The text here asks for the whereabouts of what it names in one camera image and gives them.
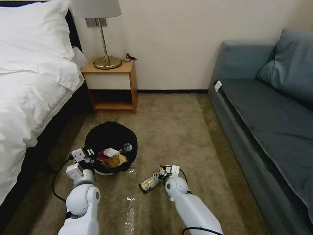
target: white duvet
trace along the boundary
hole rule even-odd
[[[82,84],[78,66],[39,54],[0,56],[0,204],[15,185],[26,148]]]

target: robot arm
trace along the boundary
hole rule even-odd
[[[92,184],[74,188],[66,199],[67,217],[58,235],[98,235],[97,221],[100,191]]]
[[[187,226],[184,231],[190,230],[192,235],[224,234],[217,218],[198,196],[190,193],[186,181],[178,176],[179,166],[166,166],[165,171],[170,175],[165,189]]]
[[[97,211],[100,191],[94,186],[91,155],[91,149],[87,153],[83,149],[77,149],[70,156],[76,163],[67,167],[66,174],[73,180],[74,187],[66,199],[66,218],[58,235],[99,234]]]

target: black trash bag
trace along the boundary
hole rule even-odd
[[[127,161],[121,165],[110,168],[103,166],[101,161],[95,160],[94,169],[96,171],[110,174],[119,171],[127,171],[136,159],[138,149],[137,137],[130,129],[117,122],[108,121],[100,124],[91,129],[87,134],[84,149],[91,148],[95,156],[98,156],[98,153],[104,149],[113,148],[120,150],[126,143],[132,145],[132,150],[125,154]]]

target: brass lamp base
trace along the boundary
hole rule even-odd
[[[98,69],[113,69],[121,64],[121,59],[114,56],[105,56],[94,60],[94,67]]]

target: table lamp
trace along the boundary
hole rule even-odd
[[[115,17],[122,14],[118,0],[72,0],[73,16],[97,18],[103,43],[104,57],[94,60],[98,69],[113,69],[121,65],[121,59],[108,56],[100,18]]]

